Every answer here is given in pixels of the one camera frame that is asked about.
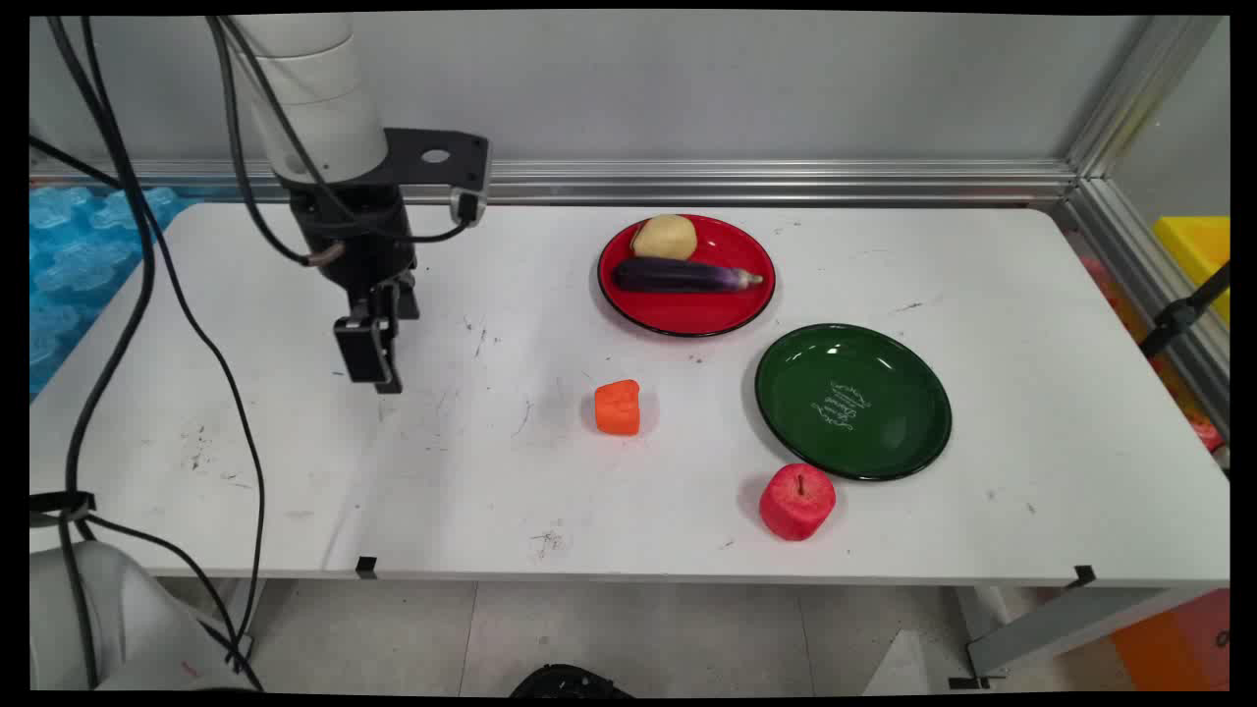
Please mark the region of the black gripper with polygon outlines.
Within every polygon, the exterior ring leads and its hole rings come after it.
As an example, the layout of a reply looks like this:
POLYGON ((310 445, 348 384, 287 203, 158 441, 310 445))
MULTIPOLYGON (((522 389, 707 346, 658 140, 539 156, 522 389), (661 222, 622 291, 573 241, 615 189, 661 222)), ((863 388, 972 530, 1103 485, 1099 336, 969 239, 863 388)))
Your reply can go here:
POLYGON ((396 338, 403 321, 417 321, 414 296, 416 268, 414 245, 400 187, 382 185, 332 185, 339 203, 332 204, 316 184, 289 184, 289 209, 300 235, 313 253, 343 247, 334 260, 318 270, 349 296, 371 294, 371 316, 346 316, 333 325, 346 375, 372 384, 380 395, 403 392, 397 367, 396 338))

